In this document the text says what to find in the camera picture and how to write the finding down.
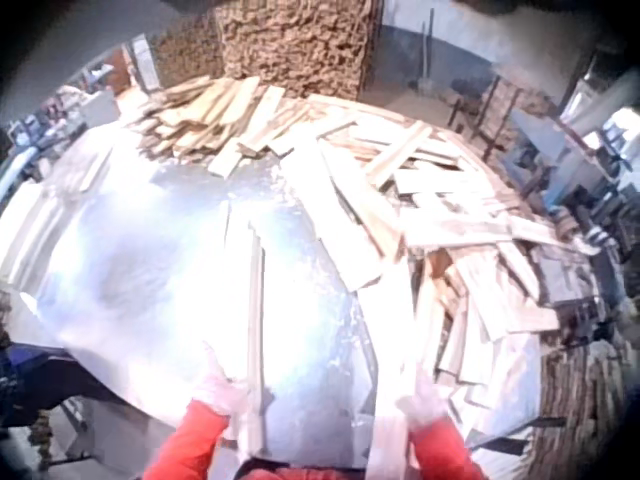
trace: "hand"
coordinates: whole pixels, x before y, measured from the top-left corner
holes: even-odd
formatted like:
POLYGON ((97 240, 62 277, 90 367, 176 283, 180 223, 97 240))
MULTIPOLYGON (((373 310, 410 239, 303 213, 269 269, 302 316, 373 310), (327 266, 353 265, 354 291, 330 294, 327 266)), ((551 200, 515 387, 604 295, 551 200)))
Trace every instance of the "hand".
POLYGON ((218 363, 213 349, 203 342, 207 366, 202 378, 196 384, 193 399, 210 407, 218 415, 231 416, 242 413, 247 408, 247 386, 229 380, 218 363))
POLYGON ((416 391, 410 397, 402 397, 396 406, 407 417, 409 428, 413 431, 431 425, 447 416, 447 405, 438 395, 431 375, 420 366, 416 369, 416 391))

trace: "pile of wood scraps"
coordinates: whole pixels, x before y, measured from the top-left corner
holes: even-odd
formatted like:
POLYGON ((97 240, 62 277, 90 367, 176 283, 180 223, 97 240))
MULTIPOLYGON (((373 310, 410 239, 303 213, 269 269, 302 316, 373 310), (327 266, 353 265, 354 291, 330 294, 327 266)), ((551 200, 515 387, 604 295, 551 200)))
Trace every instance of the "pile of wood scraps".
POLYGON ((406 469, 395 402, 413 393, 418 370, 435 379, 465 438, 502 435, 538 415, 538 334, 560 324, 528 251, 597 250, 559 239, 462 137, 357 102, 287 98, 258 77, 166 90, 131 128, 151 156, 224 178, 242 161, 280 158, 316 238, 357 293, 376 352, 368 477, 406 469))

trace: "white wall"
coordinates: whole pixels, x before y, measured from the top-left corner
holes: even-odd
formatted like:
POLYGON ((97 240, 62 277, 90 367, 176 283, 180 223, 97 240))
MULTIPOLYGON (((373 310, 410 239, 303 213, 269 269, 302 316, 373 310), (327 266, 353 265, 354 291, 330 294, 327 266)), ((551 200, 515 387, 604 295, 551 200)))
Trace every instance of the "white wall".
POLYGON ((422 32, 432 7, 435 38, 490 62, 527 70, 556 101, 562 98, 583 48, 597 33, 595 22, 584 14, 520 7, 512 14, 491 17, 451 0, 386 0, 383 23, 422 32))

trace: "white glove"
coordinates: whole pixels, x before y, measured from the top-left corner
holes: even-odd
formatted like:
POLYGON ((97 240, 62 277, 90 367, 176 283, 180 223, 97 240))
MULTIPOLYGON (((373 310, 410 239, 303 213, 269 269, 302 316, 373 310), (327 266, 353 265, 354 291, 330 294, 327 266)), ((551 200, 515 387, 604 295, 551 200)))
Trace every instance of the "white glove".
POLYGON ((418 366, 416 370, 416 391, 410 397, 402 397, 396 406, 407 417, 409 429, 416 431, 447 416, 447 405, 440 398, 431 375, 418 366))
POLYGON ((247 386, 242 382, 232 382, 225 376, 215 352, 204 342, 203 349, 207 365, 196 383, 193 399, 204 403, 218 415, 242 413, 248 404, 247 386))

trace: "factory floor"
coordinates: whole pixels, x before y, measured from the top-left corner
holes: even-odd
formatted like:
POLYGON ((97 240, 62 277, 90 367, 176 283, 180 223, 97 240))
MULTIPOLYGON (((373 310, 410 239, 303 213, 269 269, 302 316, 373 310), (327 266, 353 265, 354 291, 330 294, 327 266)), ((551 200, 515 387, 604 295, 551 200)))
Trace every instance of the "factory floor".
MULTIPOLYGON (((146 101, 147 96, 134 87, 118 96, 118 106, 123 118, 132 115, 146 101)), ((438 126, 446 126, 451 108, 445 103, 417 95, 401 85, 373 83, 359 99, 363 103, 387 108, 412 118, 424 120, 438 126)), ((28 309, 17 308, 14 311, 14 328, 10 329, 14 341, 56 346, 55 340, 42 332, 38 321, 28 309)), ((67 414, 56 408, 51 413, 53 429, 53 459, 64 458, 63 452, 72 455, 86 450, 94 459, 52 467, 42 477, 55 480, 131 480, 144 471, 145 465, 171 434, 172 429, 159 421, 149 418, 132 407, 110 405, 96 401, 83 400, 81 411, 88 424, 88 430, 78 433, 67 414)), ((20 452, 24 464, 33 471, 37 470, 38 455, 36 449, 27 440, 28 429, 12 429, 8 448, 20 452)), ((215 480, 232 479, 238 468, 232 452, 221 450, 216 454, 216 462, 209 472, 209 478, 215 480)))

